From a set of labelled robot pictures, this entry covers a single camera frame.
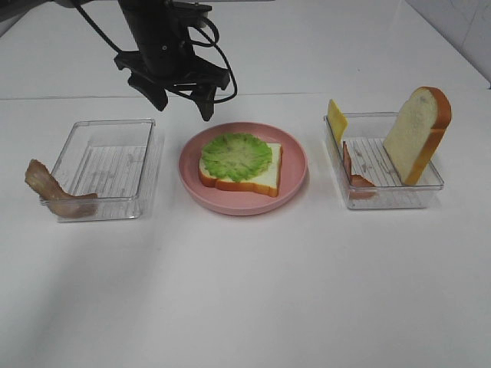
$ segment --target sandwich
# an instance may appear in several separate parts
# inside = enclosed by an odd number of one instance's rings
[[[276,197],[281,167],[281,143],[267,143],[250,133],[224,133],[202,148],[199,179],[219,190]]]

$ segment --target pink plate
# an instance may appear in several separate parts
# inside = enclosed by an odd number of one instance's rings
[[[283,146],[282,171],[277,197],[253,192],[227,192],[204,186],[199,180],[201,149],[223,133],[251,133],[268,143]],[[179,158],[180,178],[190,195],[202,206],[226,215],[258,215],[278,208],[300,189],[307,173],[307,157],[290,134],[260,123],[226,123],[197,134],[184,146]]]

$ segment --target bread slice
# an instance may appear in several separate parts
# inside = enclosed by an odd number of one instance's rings
[[[202,159],[199,159],[199,179],[204,186],[215,187],[220,190],[235,192],[255,192],[270,197],[276,197],[279,193],[279,180],[282,168],[282,145],[281,143],[267,143],[272,150],[272,162],[268,169],[258,176],[234,182],[230,178],[218,179],[211,175],[205,168]]]
[[[410,95],[384,140],[402,183],[417,183],[451,119],[450,103],[438,88],[420,87]]]

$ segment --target plastic tray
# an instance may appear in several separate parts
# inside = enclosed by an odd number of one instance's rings
[[[327,147],[336,172],[339,187],[349,209],[422,209],[443,189],[443,180],[429,162],[415,186],[401,183],[383,141],[395,123],[397,113],[346,113],[348,128],[339,146],[327,117]],[[375,187],[356,187],[350,184],[343,164],[342,141],[348,146],[352,173],[368,179]]]
[[[80,207],[59,222],[135,219],[150,208],[157,179],[160,145],[151,119],[76,123],[51,172],[73,196],[92,192],[96,199],[43,200],[42,205]]]

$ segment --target bread crust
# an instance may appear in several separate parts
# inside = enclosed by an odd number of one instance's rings
[[[418,90],[426,89],[433,95],[433,98],[437,102],[437,117],[433,126],[431,127],[430,134],[420,151],[419,156],[414,161],[413,168],[405,180],[402,180],[405,185],[413,186],[417,183],[423,170],[426,168],[428,162],[430,161],[432,155],[437,150],[440,141],[445,134],[447,127],[452,120],[452,108],[447,97],[441,90],[435,87],[419,87],[413,94]]]
[[[217,188],[219,190],[226,190],[230,192],[254,192],[258,194],[264,194],[270,197],[277,197],[279,194],[279,186],[281,182],[281,171],[282,171],[282,156],[283,156],[283,146],[280,147],[280,159],[278,163],[278,185],[276,188],[270,186],[265,186],[262,184],[257,184],[254,182],[227,182],[218,178],[213,178],[211,176],[205,175],[199,168],[199,180],[204,186],[210,188]]]

